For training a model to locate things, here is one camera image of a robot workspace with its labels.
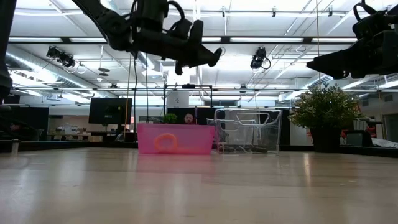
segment potted plant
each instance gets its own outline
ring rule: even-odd
[[[164,124],[175,124],[177,122],[177,115],[167,114],[163,117]]]
[[[310,88],[296,101],[298,108],[290,116],[293,124],[309,128],[315,152],[336,152],[341,130],[360,117],[356,98],[343,92],[337,85]]]

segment computer screen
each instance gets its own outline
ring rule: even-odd
[[[132,99],[127,102],[127,124],[131,123]],[[124,124],[126,121],[126,99],[92,98],[90,103],[90,124]]]

